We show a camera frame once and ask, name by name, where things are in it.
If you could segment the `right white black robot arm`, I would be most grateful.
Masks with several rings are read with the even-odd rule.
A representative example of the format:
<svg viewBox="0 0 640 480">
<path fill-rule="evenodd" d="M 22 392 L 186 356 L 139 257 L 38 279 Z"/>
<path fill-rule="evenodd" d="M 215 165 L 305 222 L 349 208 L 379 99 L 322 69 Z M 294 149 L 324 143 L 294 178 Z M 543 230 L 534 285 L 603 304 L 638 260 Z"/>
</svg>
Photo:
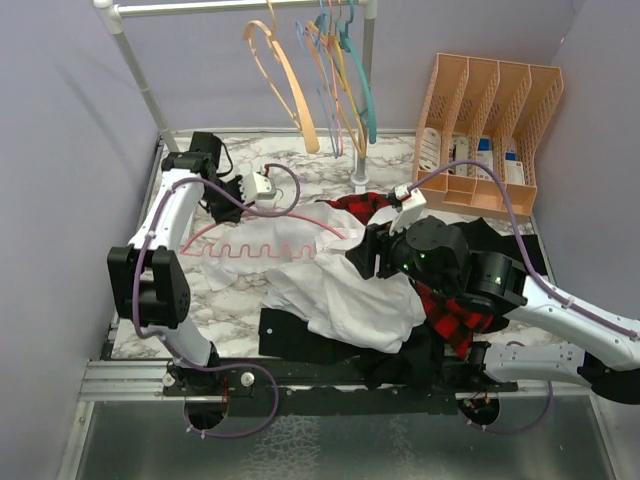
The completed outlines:
<svg viewBox="0 0 640 480">
<path fill-rule="evenodd" d="M 346 257 L 364 279 L 404 274 L 473 313 L 495 314 L 562 338 L 543 347 L 474 345 L 459 367 L 469 390 L 555 381 L 585 386 L 613 402 L 639 402 L 638 320 L 571 296 L 502 253 L 470 249 L 454 225 L 433 216 L 401 233 L 389 223 L 372 224 Z"/>
</svg>

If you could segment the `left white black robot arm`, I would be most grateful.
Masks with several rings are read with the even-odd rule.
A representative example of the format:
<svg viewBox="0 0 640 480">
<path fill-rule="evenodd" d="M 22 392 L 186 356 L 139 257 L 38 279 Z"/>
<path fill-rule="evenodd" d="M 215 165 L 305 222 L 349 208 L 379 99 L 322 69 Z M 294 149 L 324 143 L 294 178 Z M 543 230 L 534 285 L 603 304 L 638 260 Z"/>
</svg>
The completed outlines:
<svg viewBox="0 0 640 480">
<path fill-rule="evenodd" d="M 132 322 L 142 339 L 156 338 L 174 362 L 188 368 L 186 382 L 206 395 L 220 385 L 220 357 L 188 319 L 191 292 L 178 259 L 190 217 L 203 203 L 220 222 L 241 219 L 241 180 L 220 170 L 228 152 L 218 136 L 192 135 L 189 148 L 172 152 L 161 164 L 160 191 L 139 230 L 123 247 L 113 247 L 107 267 L 117 314 Z"/>
</svg>

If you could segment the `white shirt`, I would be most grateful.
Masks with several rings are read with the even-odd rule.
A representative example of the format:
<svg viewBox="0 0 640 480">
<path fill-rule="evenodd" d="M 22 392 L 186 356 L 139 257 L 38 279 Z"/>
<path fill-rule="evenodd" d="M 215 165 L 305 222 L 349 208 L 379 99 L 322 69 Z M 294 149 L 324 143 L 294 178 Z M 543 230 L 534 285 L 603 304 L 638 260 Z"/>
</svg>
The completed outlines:
<svg viewBox="0 0 640 480">
<path fill-rule="evenodd" d="M 213 243 L 253 248 L 288 243 L 294 253 L 313 246 L 311 258 L 209 258 L 205 272 L 211 288 L 222 290 L 241 275 L 262 274 L 268 282 L 266 308 L 302 319 L 307 329 L 323 337 L 362 348 L 395 354 L 425 312 L 407 277 L 363 279 L 346 259 L 347 250 L 364 236 L 365 225 L 345 210 L 327 203 L 303 205 L 288 216 L 246 219 L 228 228 Z"/>
</svg>

